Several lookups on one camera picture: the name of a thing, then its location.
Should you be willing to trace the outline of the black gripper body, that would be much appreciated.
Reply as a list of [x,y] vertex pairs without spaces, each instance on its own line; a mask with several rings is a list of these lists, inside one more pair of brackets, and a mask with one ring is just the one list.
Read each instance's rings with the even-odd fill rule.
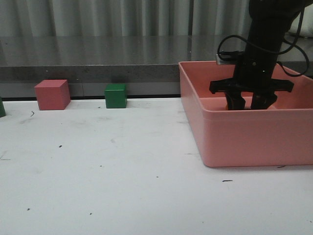
[[218,92],[291,92],[293,83],[289,80],[273,79],[277,53],[269,53],[251,45],[239,56],[232,78],[212,81],[209,86],[211,93]]

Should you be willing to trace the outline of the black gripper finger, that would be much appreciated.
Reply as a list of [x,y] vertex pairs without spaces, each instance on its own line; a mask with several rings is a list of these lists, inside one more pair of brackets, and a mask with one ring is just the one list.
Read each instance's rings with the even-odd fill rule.
[[241,96],[241,92],[228,91],[225,92],[228,110],[243,110],[245,108],[246,101]]
[[275,93],[253,93],[250,108],[252,110],[266,110],[277,100]]

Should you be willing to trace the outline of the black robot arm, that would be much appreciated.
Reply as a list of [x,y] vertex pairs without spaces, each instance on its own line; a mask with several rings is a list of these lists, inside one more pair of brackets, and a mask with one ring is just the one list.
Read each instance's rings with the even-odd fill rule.
[[233,76],[212,81],[209,90],[223,92],[229,110],[243,110],[243,92],[252,93],[252,110],[267,109],[277,100],[276,91],[291,92],[289,80],[273,79],[277,57],[297,47],[304,10],[311,0],[251,0],[252,19],[248,38],[235,35],[246,43],[244,51],[225,52],[217,49],[217,57],[235,64]]

